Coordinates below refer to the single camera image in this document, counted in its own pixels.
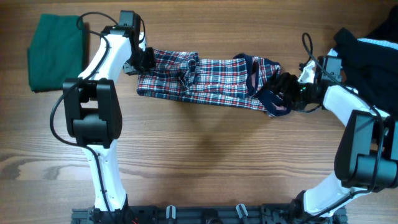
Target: wooden surface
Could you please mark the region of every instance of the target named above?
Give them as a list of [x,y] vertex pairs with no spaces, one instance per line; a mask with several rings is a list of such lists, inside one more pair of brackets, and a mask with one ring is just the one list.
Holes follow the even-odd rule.
[[[32,93],[28,48],[41,13],[121,9],[145,20],[149,45],[196,50],[203,58],[246,52],[278,61],[298,74],[308,58],[325,55],[346,27],[357,37],[373,30],[393,2],[379,1],[30,1],[0,3],[0,223],[69,223],[72,208],[93,205],[91,174],[81,149],[58,142],[49,115],[59,91]],[[91,16],[93,30],[111,22]],[[99,39],[91,37],[90,58]],[[121,75],[123,113],[118,159],[132,205],[288,203],[333,170],[344,126],[329,112],[268,118],[258,111],[138,96],[137,78]],[[65,138],[63,105],[55,117]],[[397,223],[398,190],[348,205],[350,223]]]

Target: blue plaid cloth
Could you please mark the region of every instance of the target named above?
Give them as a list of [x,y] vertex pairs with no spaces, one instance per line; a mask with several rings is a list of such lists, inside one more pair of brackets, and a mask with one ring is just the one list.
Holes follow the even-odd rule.
[[[155,49],[154,53],[156,67],[138,76],[137,93],[141,96],[235,106],[265,111],[269,116],[281,115],[271,113],[257,97],[272,76],[280,75],[278,63],[248,55],[231,60],[210,60],[200,59],[196,52]],[[255,86],[248,82],[252,73],[248,73],[247,58],[257,65]]]

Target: table top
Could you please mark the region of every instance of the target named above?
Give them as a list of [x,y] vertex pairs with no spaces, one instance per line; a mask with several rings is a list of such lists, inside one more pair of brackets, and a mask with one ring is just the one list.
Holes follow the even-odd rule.
[[[134,10],[145,20],[149,46],[227,59],[244,52],[299,74],[308,58],[325,55],[341,28],[363,37],[393,2],[356,1],[61,1],[0,3],[0,223],[69,223],[72,208],[94,203],[81,149],[58,142],[49,116],[59,91],[32,93],[26,50],[42,13],[99,11],[118,20]],[[85,19],[90,29],[111,22]],[[90,37],[90,58],[99,46]],[[289,203],[333,171],[344,126],[328,111],[269,118],[260,111],[138,96],[137,77],[116,85],[123,114],[119,169],[131,205],[259,205]],[[56,130],[68,137],[63,105]],[[397,223],[398,190],[361,197],[350,223]]]

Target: wood grain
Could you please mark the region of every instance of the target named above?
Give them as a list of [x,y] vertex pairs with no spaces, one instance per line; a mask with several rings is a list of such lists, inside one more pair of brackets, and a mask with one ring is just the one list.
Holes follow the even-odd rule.
[[[149,45],[196,50],[203,58],[245,52],[299,73],[307,56],[333,46],[346,27],[357,37],[374,29],[393,2],[357,1],[9,1],[0,3],[0,223],[68,223],[72,208],[93,204],[86,159],[50,133],[49,114],[60,92],[32,93],[26,49],[40,14],[121,9],[145,20]],[[110,22],[88,17],[93,30]],[[99,46],[91,37],[90,58]],[[344,126],[329,112],[268,118],[238,108],[194,105],[138,96],[136,77],[121,74],[123,113],[118,158],[134,205],[234,205],[289,202],[333,170]],[[65,130],[63,105],[55,117]],[[398,191],[385,190],[349,204],[350,223],[397,223]]]

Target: plaid fabric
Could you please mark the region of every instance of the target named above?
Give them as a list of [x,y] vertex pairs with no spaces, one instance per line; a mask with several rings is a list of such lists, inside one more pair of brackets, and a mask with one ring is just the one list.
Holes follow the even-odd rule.
[[[273,116],[257,98],[248,95],[245,59],[210,60],[200,59],[196,52],[154,52],[156,67],[138,76],[139,95],[249,108]],[[259,64],[258,92],[271,76],[280,75],[280,65],[260,57],[253,59]]]

